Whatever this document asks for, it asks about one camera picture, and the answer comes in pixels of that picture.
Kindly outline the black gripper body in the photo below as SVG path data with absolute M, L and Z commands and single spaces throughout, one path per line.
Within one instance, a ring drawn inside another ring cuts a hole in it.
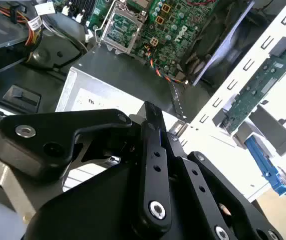
M 112 167 L 50 200 L 36 213 L 27 240 L 201 240 L 190 196 L 175 170 L 154 166 L 165 183 L 138 167 Z

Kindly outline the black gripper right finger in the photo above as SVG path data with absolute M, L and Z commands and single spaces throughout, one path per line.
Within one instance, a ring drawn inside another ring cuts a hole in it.
M 198 151 L 186 154 L 175 135 L 167 133 L 175 173 L 196 210 L 202 240 L 280 240 L 281 234 L 236 187 Z

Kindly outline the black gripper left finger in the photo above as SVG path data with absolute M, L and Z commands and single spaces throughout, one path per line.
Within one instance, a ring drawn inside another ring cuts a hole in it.
M 117 109 L 10 115 L 0 120 L 0 187 L 27 220 L 50 200 L 121 165 L 137 166 L 139 181 L 158 184 L 168 173 L 161 109 L 145 102 L 141 123 Z

